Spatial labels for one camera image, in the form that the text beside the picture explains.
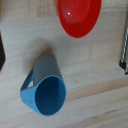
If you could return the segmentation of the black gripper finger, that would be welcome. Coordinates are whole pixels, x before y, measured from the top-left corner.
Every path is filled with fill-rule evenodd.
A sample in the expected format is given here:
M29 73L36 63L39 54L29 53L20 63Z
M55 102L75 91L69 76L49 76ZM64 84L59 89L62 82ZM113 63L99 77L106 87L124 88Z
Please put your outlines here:
M0 33L0 71L5 63L5 60L6 60L6 56L5 56L2 37L1 37L1 33Z

